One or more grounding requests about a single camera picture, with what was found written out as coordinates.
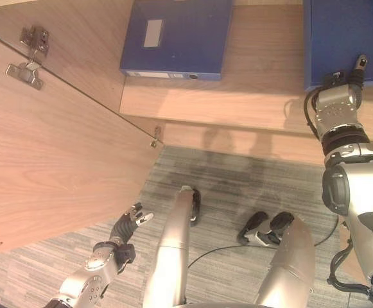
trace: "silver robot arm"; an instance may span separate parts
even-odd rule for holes
[[[309,93],[305,116],[325,154],[323,201],[345,218],[351,233],[349,246],[334,257],[327,281],[340,291],[366,294],[373,302],[373,144],[357,117],[366,65],[366,56],[361,55],[348,83],[344,74],[337,72],[327,79],[326,86]],[[309,98],[316,127],[307,111]],[[353,247],[370,287],[343,284],[334,274]]]
[[[91,308],[103,298],[116,275],[135,259],[134,246],[127,244],[133,232],[153,218],[152,213],[143,216],[141,209],[141,204],[137,203],[121,216],[109,241],[94,246],[85,265],[65,279],[58,294],[45,308]]]

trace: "wooden shelf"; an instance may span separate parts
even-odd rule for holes
[[[301,5],[234,7],[222,81],[127,78],[120,112],[308,134]],[[373,87],[359,119],[373,139]]]

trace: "white label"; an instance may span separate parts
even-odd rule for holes
[[[158,78],[169,78],[169,74],[166,73],[154,73],[154,72],[137,72],[142,77],[158,77]]]
[[[146,27],[145,43],[143,47],[158,47],[160,40],[160,31],[162,29],[162,19],[152,19],[148,21]]]

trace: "gray carpet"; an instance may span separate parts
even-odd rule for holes
[[[198,150],[167,147],[145,183],[139,201],[155,219],[132,238],[137,258],[111,283],[104,308],[139,308],[149,267],[166,215],[181,185],[202,193],[202,218],[191,230],[189,260],[213,248],[236,244],[236,234],[256,211],[287,210],[309,225],[315,242],[332,229],[336,216],[321,201],[322,168]],[[43,307],[65,277],[108,238],[114,221],[0,253],[0,304]],[[361,296],[328,286],[329,263],[340,247],[338,232],[317,248],[314,292],[309,308],[370,307]],[[189,271],[188,302],[254,301],[273,251],[233,248],[212,253]],[[340,278],[349,278],[340,273]]]

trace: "metal hinge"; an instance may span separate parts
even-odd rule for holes
[[[160,126],[156,126],[155,127],[155,135],[153,136],[153,140],[150,143],[151,147],[156,148],[156,145],[157,145],[157,143],[159,141],[159,137],[160,137],[161,131],[162,131],[162,129],[160,128]]]
[[[38,77],[38,68],[42,66],[48,54],[48,38],[49,32],[43,27],[32,26],[30,30],[24,28],[21,33],[21,43],[30,48],[29,60],[19,65],[10,64],[6,74],[40,90],[44,82]]]

